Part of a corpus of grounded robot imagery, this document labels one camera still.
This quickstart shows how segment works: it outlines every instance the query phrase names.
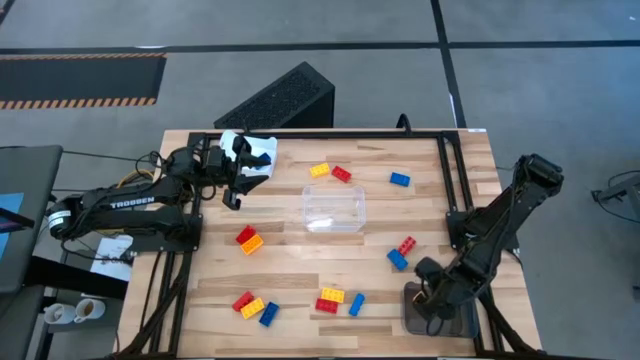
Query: building block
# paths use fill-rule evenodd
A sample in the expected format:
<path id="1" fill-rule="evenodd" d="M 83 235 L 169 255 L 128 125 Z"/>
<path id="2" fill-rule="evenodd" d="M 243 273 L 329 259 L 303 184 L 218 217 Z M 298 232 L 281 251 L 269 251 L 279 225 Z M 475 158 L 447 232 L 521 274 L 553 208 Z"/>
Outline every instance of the building block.
<path id="1" fill-rule="evenodd" d="M 269 325 L 271 325 L 271 321 L 276 316 L 276 313 L 278 312 L 279 309 L 280 309 L 280 306 L 272 302 L 269 302 L 269 305 L 267 305 L 267 308 L 264 309 L 264 312 L 260 317 L 260 324 L 266 327 L 269 327 Z"/>
<path id="2" fill-rule="evenodd" d="M 314 179 L 320 176 L 327 175 L 329 173 L 329 164 L 324 163 L 316 165 L 309 169 L 309 171 L 311 171 L 311 177 Z"/>
<path id="3" fill-rule="evenodd" d="M 356 298 L 353 299 L 353 303 L 351 304 L 351 309 L 349 309 L 349 315 L 358 316 L 358 312 L 360 312 L 362 303 L 364 303 L 364 295 L 358 293 L 358 295 L 356 295 Z"/>
<path id="4" fill-rule="evenodd" d="M 342 304 L 344 302 L 344 291 L 324 288 L 320 298 Z"/>
<path id="5" fill-rule="evenodd" d="M 271 156 L 269 156 L 269 154 L 267 154 L 267 153 L 263 153 L 262 155 L 258 156 L 258 159 L 267 160 L 267 161 L 271 162 Z M 253 168 L 256 169 L 256 170 L 260 170 L 263 167 L 264 166 L 254 166 Z"/>
<path id="6" fill-rule="evenodd" d="M 402 254 L 402 256 L 407 256 L 409 251 L 411 251 L 414 246 L 416 246 L 416 240 L 411 236 L 408 236 L 406 239 L 404 239 L 404 241 L 398 248 L 398 252 Z"/>
<path id="7" fill-rule="evenodd" d="M 242 317 L 247 320 L 253 315 L 259 313 L 262 309 L 264 309 L 264 303 L 261 298 L 257 298 L 243 307 L 240 312 L 242 313 Z"/>
<path id="8" fill-rule="evenodd" d="M 343 182 L 349 182 L 349 180 L 351 179 L 351 173 L 341 168 L 340 166 L 334 167 L 333 171 L 331 171 L 331 174 L 342 180 Z"/>
<path id="9" fill-rule="evenodd" d="M 260 237 L 260 235 L 253 235 L 251 239 L 247 240 L 246 243 L 242 244 L 242 251 L 244 251 L 245 255 L 251 255 L 254 251 L 258 250 L 260 246 L 264 244 L 264 241 Z"/>
<path id="10" fill-rule="evenodd" d="M 389 253 L 387 254 L 387 257 L 389 258 L 389 260 L 391 260 L 393 265 L 395 265 L 396 268 L 398 268 L 398 270 L 400 271 L 406 269 L 407 266 L 409 265 L 407 260 L 404 259 L 404 256 L 402 256 L 402 254 L 400 254 L 400 252 L 396 249 L 389 251 Z"/>
<path id="11" fill-rule="evenodd" d="M 338 303 L 335 301 L 318 299 L 316 300 L 316 310 L 326 311 L 326 312 L 335 314 L 338 312 Z"/>
<path id="12" fill-rule="evenodd" d="M 236 241 L 238 244 L 242 245 L 247 242 L 247 240 L 251 239 L 253 235 L 256 234 L 256 229 L 254 229 L 251 225 L 247 225 L 244 230 L 236 237 Z"/>
<path id="13" fill-rule="evenodd" d="M 238 300 L 236 300 L 236 302 L 233 303 L 233 310 L 240 312 L 240 310 L 242 310 L 243 307 L 247 306 L 247 304 L 249 304 L 250 302 L 253 301 L 253 294 L 251 294 L 250 291 L 247 291 L 246 293 L 242 294 L 242 296 L 240 296 L 240 298 Z"/>
<path id="14" fill-rule="evenodd" d="M 396 184 L 404 187 L 409 186 L 410 181 L 411 181 L 410 177 L 408 177 L 407 175 L 402 175 L 398 173 L 391 173 L 391 180 L 389 180 L 389 182 L 391 182 L 392 184 Z"/>

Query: wooden table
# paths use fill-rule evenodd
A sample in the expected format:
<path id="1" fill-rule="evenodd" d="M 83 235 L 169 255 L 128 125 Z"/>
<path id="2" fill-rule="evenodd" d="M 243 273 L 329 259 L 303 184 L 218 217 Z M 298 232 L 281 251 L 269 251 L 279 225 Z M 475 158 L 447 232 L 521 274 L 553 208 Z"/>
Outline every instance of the wooden table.
<path id="1" fill-rule="evenodd" d="M 162 155 L 185 146 L 188 134 L 166 131 Z M 474 203 L 487 205 L 501 192 L 488 135 L 460 130 L 460 139 Z M 453 150 L 448 152 L 460 203 Z M 519 155 L 513 154 L 514 161 Z M 325 161 L 352 172 L 345 187 L 361 185 L 366 191 L 367 223 L 358 233 L 309 233 L 303 225 L 302 189 L 340 184 L 331 175 L 311 178 L 309 168 Z M 390 184 L 392 171 L 411 176 L 411 185 Z M 414 336 L 402 324 L 401 290 L 417 279 L 416 263 L 428 256 L 448 264 L 454 257 L 444 220 L 447 208 L 435 140 L 279 141 L 273 178 L 244 197 L 240 211 L 225 208 L 219 196 L 201 206 L 205 229 L 191 266 L 179 357 L 474 355 L 470 339 Z M 247 224 L 265 242 L 251 256 L 235 242 Z M 398 272 L 386 254 L 409 235 L 417 246 L 407 257 L 409 267 Z M 123 346 L 138 331 L 154 259 L 149 254 L 135 260 L 119 326 Z M 155 308 L 161 268 L 148 315 Z M 498 308 L 525 341 L 539 348 L 519 265 L 503 256 L 492 286 Z M 346 291 L 337 315 L 315 310 L 323 287 Z M 258 323 L 259 315 L 244 320 L 231 309 L 246 290 L 280 305 L 270 328 Z M 352 318 L 347 312 L 358 292 L 366 301 Z M 486 315 L 480 311 L 485 346 L 491 348 Z M 171 315 L 172 310 L 165 317 L 161 350 L 168 346 Z"/>

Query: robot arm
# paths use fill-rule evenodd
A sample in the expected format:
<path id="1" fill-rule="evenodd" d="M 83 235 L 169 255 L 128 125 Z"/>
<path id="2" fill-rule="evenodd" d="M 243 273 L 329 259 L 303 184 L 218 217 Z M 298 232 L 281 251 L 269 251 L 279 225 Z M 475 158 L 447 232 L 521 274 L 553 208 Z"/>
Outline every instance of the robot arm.
<path id="1" fill-rule="evenodd" d="M 560 167 L 536 154 L 522 156 L 514 168 L 513 183 L 489 206 L 449 223 L 450 235 L 462 244 L 456 258 L 446 268 L 431 258 L 418 263 L 415 272 L 422 280 L 422 291 L 412 301 L 416 312 L 427 321 L 452 320 L 459 316 L 461 306 L 480 298 L 503 333 L 515 334 L 486 290 L 496 276 L 501 252 L 531 212 L 558 194 L 563 180 Z M 530 349 L 526 345 L 512 347 Z"/>
<path id="2" fill-rule="evenodd" d="M 243 166 L 270 165 L 251 155 L 251 146 L 244 137 L 235 138 L 233 150 L 237 154 L 235 161 L 218 146 L 180 148 L 167 159 L 150 156 L 153 162 L 159 160 L 164 176 L 152 184 L 98 188 L 62 199 L 46 212 L 51 236 L 64 242 L 91 231 L 119 230 L 134 237 L 130 248 L 134 253 L 193 251 L 199 243 L 202 219 L 183 214 L 187 202 L 201 196 L 203 187 L 227 185 L 223 203 L 238 210 L 241 202 L 237 194 L 246 195 L 268 179 L 266 175 L 241 174 Z M 153 203 L 164 206 L 151 211 L 132 210 Z"/>

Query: clear plastic container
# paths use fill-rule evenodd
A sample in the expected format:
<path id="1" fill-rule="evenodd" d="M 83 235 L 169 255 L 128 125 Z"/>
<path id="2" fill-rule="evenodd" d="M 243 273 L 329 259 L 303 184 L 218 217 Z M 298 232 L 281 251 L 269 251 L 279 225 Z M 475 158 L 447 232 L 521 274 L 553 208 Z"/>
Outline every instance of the clear plastic container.
<path id="1" fill-rule="evenodd" d="M 364 189 L 309 185 L 302 191 L 304 225 L 311 232 L 357 232 L 367 222 Z"/>

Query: white label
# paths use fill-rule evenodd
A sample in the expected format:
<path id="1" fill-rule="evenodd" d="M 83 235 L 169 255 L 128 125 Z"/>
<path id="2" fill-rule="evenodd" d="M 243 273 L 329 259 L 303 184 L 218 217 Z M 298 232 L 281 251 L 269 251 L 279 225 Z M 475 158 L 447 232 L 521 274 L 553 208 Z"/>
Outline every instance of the white label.
<path id="1" fill-rule="evenodd" d="M 54 227 L 56 225 L 60 225 L 63 222 L 64 222 L 63 218 L 53 219 L 53 220 L 49 221 L 49 229 L 51 229 L 52 227 Z"/>
<path id="2" fill-rule="evenodd" d="M 61 218 L 61 217 L 67 217 L 67 216 L 71 216 L 71 211 L 69 210 L 64 210 L 64 211 L 57 211 L 54 212 L 53 214 L 51 214 L 49 216 L 49 222 L 57 219 L 57 218 Z"/>

